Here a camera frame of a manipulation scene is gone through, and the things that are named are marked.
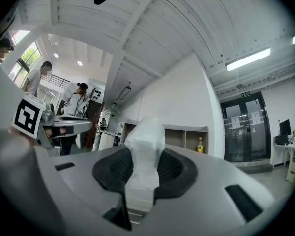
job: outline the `computer monitor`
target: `computer monitor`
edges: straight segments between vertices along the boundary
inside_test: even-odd
[[[286,120],[286,121],[280,123],[280,131],[281,131],[281,135],[291,135],[292,134],[290,120]]]

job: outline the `person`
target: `person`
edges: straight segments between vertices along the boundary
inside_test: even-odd
[[[100,130],[105,130],[105,128],[106,128],[106,120],[105,120],[105,118],[103,117],[102,122],[101,122],[101,124],[100,124]]]
[[[22,88],[23,91],[37,97],[37,88],[39,86],[41,75],[46,75],[47,72],[50,72],[51,70],[51,63],[49,61],[45,61],[39,70],[29,72]]]
[[[68,105],[61,109],[61,113],[71,116],[83,116],[84,108],[90,99],[85,100],[88,86],[85,83],[78,83],[79,88],[68,100]],[[60,139],[62,150],[60,156],[69,155],[71,152],[72,144],[77,136],[63,137]]]
[[[67,106],[61,109],[61,113],[65,115],[82,117],[85,113],[84,106],[90,101],[85,100],[88,86],[85,83],[78,83],[79,88],[68,100]]]
[[[11,41],[8,38],[3,38],[0,40],[0,63],[2,63],[2,59],[5,58],[5,54],[13,50],[14,46],[11,44]]]

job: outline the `woman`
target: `woman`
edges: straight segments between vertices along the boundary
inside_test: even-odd
[[[104,131],[105,129],[106,129],[106,120],[103,117],[102,122],[100,124],[100,130],[103,130]]]
[[[85,83],[78,83],[79,88],[68,100],[68,105],[61,109],[65,115],[82,117],[86,111],[86,105],[90,99],[85,100],[88,86]]]
[[[86,111],[86,105],[90,99],[85,100],[88,86],[85,83],[78,83],[79,88],[68,100],[68,105],[61,109],[61,112],[65,115],[82,117]],[[69,155],[71,152],[71,146],[74,143],[77,136],[63,137],[60,139],[62,150],[60,155]]]

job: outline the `bottle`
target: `bottle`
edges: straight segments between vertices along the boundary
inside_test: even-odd
[[[198,146],[197,146],[197,152],[203,153],[203,141],[202,141],[202,137],[199,137],[199,143],[198,143]]]

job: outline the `double door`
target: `double door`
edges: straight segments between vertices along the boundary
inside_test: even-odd
[[[270,127],[261,93],[221,104],[225,160],[251,162],[270,158]]]

